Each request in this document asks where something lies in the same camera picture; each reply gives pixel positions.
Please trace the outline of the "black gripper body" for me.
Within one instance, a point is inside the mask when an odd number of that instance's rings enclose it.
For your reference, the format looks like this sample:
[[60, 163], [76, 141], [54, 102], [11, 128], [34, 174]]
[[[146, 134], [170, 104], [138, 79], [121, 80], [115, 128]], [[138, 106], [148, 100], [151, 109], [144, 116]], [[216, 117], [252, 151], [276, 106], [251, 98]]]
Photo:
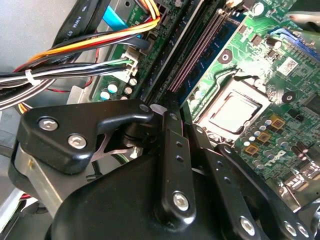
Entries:
[[51, 225], [53, 240], [225, 240], [204, 173], [193, 172], [196, 215], [160, 198], [158, 162], [143, 157], [72, 193]]

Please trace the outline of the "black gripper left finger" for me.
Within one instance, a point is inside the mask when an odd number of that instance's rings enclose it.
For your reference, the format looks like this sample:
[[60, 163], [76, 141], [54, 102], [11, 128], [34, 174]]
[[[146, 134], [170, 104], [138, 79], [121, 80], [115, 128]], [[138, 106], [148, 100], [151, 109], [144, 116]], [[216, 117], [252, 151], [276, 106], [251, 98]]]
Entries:
[[189, 142], [176, 100], [139, 99], [33, 108], [21, 118], [17, 168], [52, 216], [84, 186], [89, 163], [142, 148], [159, 160], [155, 212], [163, 224], [196, 217]]

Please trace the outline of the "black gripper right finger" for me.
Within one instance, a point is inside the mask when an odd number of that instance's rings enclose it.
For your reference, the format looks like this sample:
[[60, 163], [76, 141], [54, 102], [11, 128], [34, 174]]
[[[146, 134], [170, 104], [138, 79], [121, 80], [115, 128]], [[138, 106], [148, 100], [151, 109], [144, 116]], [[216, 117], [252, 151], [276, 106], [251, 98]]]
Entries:
[[185, 126], [191, 163], [201, 167], [226, 240], [311, 240], [313, 233], [227, 144], [212, 147], [198, 125]]

